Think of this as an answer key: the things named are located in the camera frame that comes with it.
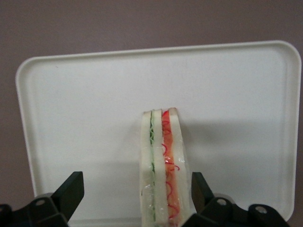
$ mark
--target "plastic wrap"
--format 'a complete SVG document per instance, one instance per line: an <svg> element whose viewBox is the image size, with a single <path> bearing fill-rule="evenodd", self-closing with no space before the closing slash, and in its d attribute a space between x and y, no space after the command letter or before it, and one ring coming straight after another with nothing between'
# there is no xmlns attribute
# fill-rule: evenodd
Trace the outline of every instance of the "plastic wrap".
<svg viewBox="0 0 303 227"><path fill-rule="evenodd" d="M190 216L188 172L176 108L143 114L140 193L142 227L178 227Z"/></svg>

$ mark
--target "white tray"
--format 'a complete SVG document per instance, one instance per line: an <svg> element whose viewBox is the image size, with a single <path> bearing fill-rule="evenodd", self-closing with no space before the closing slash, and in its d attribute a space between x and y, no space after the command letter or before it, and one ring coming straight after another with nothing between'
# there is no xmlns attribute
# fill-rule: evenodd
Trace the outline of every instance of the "white tray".
<svg viewBox="0 0 303 227"><path fill-rule="evenodd" d="M294 208L301 59L281 41L36 57L16 84L35 195L83 171L71 226L140 226L143 111L176 107L192 171Z"/></svg>

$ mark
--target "tomato slice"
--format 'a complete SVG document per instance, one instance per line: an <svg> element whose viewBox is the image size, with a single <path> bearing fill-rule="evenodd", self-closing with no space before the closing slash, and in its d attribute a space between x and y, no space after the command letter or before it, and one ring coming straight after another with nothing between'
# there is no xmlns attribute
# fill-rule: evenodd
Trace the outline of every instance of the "tomato slice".
<svg viewBox="0 0 303 227"><path fill-rule="evenodd" d="M165 111L162 115L162 133L163 133L163 147L165 151L165 172L166 172L166 195L169 212L170 226L178 226L178 214L180 213L180 204L178 199L178 190L176 182L175 171L180 170L179 166L174 163L174 156L172 152L173 136L171 133L171 126L169 120L169 111Z"/></svg>

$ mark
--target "red shredded garnish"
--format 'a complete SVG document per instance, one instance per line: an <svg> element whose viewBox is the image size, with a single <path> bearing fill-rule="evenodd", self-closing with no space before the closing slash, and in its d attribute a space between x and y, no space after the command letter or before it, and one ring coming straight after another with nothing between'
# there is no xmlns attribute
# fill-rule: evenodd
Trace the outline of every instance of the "red shredded garnish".
<svg viewBox="0 0 303 227"><path fill-rule="evenodd" d="M172 153L172 142L173 137L170 127L169 111L165 111L162 115L162 133L163 133L163 146L165 152L163 153L165 161L165 172L166 172L166 195L167 195L167 204L169 209L169 222L178 226L179 219L178 217L180 212L180 205L178 200L178 191L177 191L177 181L175 168L180 170L180 167L175 165L174 156Z"/></svg>
<svg viewBox="0 0 303 227"><path fill-rule="evenodd" d="M165 156L165 155L166 155L166 152L167 152L167 146L166 146L165 144L162 144L162 146L165 148L165 151L164 151L164 153L163 153L163 156Z"/></svg>

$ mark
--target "black clamp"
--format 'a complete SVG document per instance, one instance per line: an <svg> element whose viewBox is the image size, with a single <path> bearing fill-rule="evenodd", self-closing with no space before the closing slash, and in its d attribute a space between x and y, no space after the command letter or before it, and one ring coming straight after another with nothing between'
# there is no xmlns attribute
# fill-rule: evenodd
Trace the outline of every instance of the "black clamp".
<svg viewBox="0 0 303 227"><path fill-rule="evenodd" d="M182 227L289 227L270 206L253 204L246 211L226 198L215 197L201 173L192 174L191 193L197 213Z"/></svg>
<svg viewBox="0 0 303 227"><path fill-rule="evenodd" d="M50 197L37 198L16 211L0 205L0 227L68 227L83 196L83 173L73 172Z"/></svg>

